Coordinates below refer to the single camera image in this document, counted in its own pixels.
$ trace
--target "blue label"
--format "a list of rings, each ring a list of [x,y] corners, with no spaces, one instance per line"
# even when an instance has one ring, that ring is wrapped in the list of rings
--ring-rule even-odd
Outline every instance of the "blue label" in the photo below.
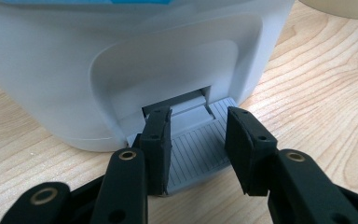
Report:
[[[172,0],[2,0],[9,4],[169,4]]]

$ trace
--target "white object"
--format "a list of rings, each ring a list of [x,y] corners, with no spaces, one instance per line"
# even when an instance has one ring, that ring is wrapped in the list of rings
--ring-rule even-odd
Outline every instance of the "white object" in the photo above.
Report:
[[[149,105],[192,91],[242,102],[293,2],[0,4],[0,88],[63,142],[117,150]]]

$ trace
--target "ridged surface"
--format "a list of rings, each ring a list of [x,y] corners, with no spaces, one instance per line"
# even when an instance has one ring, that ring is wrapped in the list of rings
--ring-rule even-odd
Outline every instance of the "ridged surface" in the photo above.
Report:
[[[205,181],[229,165],[224,145],[227,107],[231,105],[235,102],[230,98],[211,104],[212,122],[172,139],[169,193]]]

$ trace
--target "wooden table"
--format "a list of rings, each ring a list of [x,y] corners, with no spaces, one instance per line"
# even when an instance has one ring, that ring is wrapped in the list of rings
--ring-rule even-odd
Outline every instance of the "wooden table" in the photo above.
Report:
[[[358,21],[296,2],[252,96],[279,148],[310,154],[337,184],[358,192]],[[110,153],[69,147],[0,90],[0,218],[27,189],[76,189],[102,175]],[[270,223],[267,200],[243,196],[231,168],[169,198],[149,197],[150,223]]]

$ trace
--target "screw hole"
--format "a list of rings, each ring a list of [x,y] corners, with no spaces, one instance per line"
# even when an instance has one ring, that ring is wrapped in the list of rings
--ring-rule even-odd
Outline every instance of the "screw hole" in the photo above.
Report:
[[[305,161],[305,158],[302,155],[295,153],[295,152],[287,153],[286,157],[292,161]]]
[[[41,205],[51,202],[57,197],[58,191],[55,188],[45,188],[39,190],[31,197],[31,204]]]
[[[125,151],[120,153],[118,157],[121,158],[123,161],[130,161],[136,157],[136,153],[133,151]]]
[[[115,210],[109,215],[111,223],[120,223],[126,218],[126,213],[123,210]]]
[[[337,224],[351,224],[348,218],[340,213],[333,213],[331,219]]]

